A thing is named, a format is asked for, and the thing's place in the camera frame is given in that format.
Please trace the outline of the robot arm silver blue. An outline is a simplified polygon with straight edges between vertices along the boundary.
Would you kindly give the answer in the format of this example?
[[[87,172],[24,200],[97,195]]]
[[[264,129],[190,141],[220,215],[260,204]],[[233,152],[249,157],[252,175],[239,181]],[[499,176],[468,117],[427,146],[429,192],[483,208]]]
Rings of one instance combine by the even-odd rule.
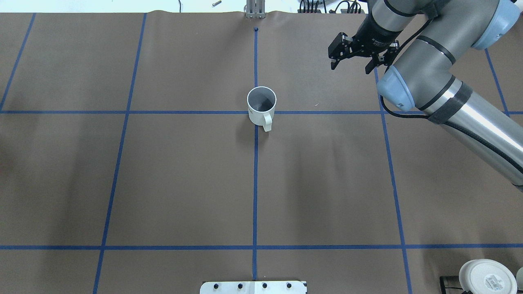
[[[522,127],[450,68],[467,50],[484,50],[521,16],[512,0],[375,0],[354,36],[338,33],[328,47],[331,69],[370,58],[365,71],[385,65],[377,91],[404,113],[441,125],[522,190]]]

